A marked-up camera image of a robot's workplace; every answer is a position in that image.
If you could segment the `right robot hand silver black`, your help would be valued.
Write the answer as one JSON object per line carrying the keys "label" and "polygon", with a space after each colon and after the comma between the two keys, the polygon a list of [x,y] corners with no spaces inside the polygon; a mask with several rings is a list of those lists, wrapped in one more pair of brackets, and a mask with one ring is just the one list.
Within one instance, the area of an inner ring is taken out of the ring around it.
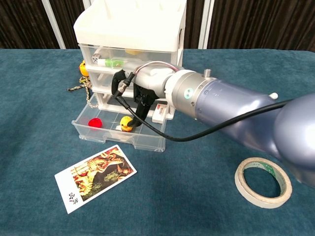
{"label": "right robot hand silver black", "polygon": [[165,84],[177,71],[177,67],[161,61],[128,62],[114,74],[111,85],[113,99],[131,111],[131,107],[123,99],[123,94],[127,87],[133,84],[133,101],[137,104],[133,118],[123,123],[122,127],[134,128],[144,123],[155,101],[165,98]]}

